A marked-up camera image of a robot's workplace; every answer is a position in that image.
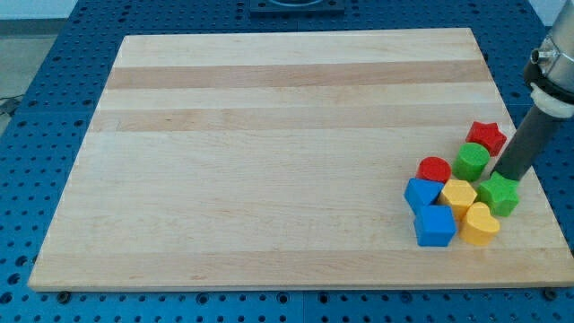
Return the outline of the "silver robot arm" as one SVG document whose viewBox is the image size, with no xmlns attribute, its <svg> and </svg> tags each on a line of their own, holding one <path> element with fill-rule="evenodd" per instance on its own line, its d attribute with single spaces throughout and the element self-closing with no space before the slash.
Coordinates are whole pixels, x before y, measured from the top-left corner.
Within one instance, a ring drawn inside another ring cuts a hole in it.
<svg viewBox="0 0 574 323">
<path fill-rule="evenodd" d="M 573 103 L 573 1 L 567 0 L 538 48 L 530 53 L 523 78 L 554 99 Z"/>
</svg>

